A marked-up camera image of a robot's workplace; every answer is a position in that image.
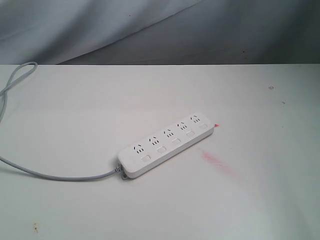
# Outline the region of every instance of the white tabletop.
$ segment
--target white tabletop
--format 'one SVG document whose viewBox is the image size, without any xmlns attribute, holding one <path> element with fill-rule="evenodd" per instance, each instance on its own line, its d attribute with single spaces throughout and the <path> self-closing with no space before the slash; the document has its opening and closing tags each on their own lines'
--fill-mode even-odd
<svg viewBox="0 0 320 240">
<path fill-rule="evenodd" d="M 214 134 L 134 180 L 0 162 L 0 239 L 319 239 L 320 64 L 42 65 L 8 93 L 0 155 L 102 174 L 196 111 Z"/>
</svg>

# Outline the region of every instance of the power strip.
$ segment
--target power strip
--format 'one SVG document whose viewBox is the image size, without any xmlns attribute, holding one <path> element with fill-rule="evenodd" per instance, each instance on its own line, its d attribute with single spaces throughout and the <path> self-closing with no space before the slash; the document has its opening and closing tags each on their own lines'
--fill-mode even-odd
<svg viewBox="0 0 320 240">
<path fill-rule="evenodd" d="M 125 174 L 135 179 L 214 132 L 214 125 L 196 112 L 151 134 L 118 154 Z"/>
</svg>

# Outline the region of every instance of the red smudge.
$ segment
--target red smudge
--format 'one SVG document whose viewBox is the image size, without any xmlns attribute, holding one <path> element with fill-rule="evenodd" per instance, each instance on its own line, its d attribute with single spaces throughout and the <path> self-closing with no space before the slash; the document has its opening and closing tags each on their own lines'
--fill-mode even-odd
<svg viewBox="0 0 320 240">
<path fill-rule="evenodd" d="M 206 151 L 202 151 L 202 157 L 209 163 L 214 164 L 217 166 L 217 168 L 224 172 L 225 174 L 231 174 L 230 168 L 225 165 L 221 160 L 216 158 L 215 156 L 211 155 L 210 153 Z"/>
</svg>

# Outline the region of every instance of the gray cable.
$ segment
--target gray cable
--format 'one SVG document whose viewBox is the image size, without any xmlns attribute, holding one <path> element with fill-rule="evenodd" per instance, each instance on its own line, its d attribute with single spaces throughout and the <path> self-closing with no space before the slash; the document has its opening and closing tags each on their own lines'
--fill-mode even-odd
<svg viewBox="0 0 320 240">
<path fill-rule="evenodd" d="M 23 74 L 22 76 L 18 77 L 16 80 L 12 81 L 15 74 L 17 73 L 17 71 L 21 68 L 23 68 L 24 66 L 27 65 L 34 65 L 34 67 L 29 70 L 28 72 L 26 72 L 25 74 Z M 18 66 L 11 74 L 6 87 L 0 91 L 0 97 L 3 97 L 3 104 L 2 104 L 2 108 L 0 109 L 0 123 L 4 117 L 5 111 L 6 111 L 6 107 L 7 107 L 7 101 L 8 101 L 8 96 L 7 96 L 7 92 L 8 90 L 10 90 L 11 88 L 13 88 L 15 85 L 17 85 L 18 83 L 20 83 L 22 80 L 24 80 L 26 77 L 28 77 L 30 74 L 32 74 L 36 68 L 37 68 L 38 64 L 34 61 L 31 62 L 27 62 L 25 64 L 22 64 L 20 66 Z M 85 176 L 85 177 L 63 177 L 63 176 L 51 176 L 51 175 L 47 175 L 47 174 L 43 174 L 40 172 L 36 172 L 30 169 L 27 169 L 23 166 L 19 166 L 7 159 L 5 159 L 4 157 L 0 156 L 0 161 L 4 162 L 5 164 L 10 165 L 11 167 L 14 167 L 16 169 L 19 169 L 25 173 L 31 174 L 33 176 L 36 176 L 38 178 L 41 179 L 47 179 L 47 180 L 53 180 L 53 181 L 64 181 L 64 182 L 86 182 L 86 181 L 92 181 L 92 180 L 98 180 L 98 179 L 104 179 L 106 177 L 109 177 L 115 173 L 118 172 L 122 172 L 123 171 L 123 167 L 121 165 L 118 165 L 114 170 L 104 173 L 102 175 L 97 175 L 97 176 Z"/>
</svg>

